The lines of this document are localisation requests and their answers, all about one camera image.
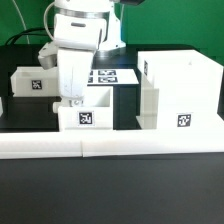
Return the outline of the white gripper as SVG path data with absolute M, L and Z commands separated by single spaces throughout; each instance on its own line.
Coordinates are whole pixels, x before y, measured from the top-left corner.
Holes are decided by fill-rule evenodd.
M 94 51 L 59 49 L 57 53 L 59 93 L 70 107 L 81 107 L 91 72 Z

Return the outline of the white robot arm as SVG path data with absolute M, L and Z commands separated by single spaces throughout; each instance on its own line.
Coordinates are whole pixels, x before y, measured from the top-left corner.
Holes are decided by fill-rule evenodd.
M 120 53 L 121 22 L 114 12 L 119 0 L 54 0 L 44 13 L 44 28 L 51 41 L 39 51 L 44 69 L 58 68 L 63 106 L 83 103 L 94 56 Z

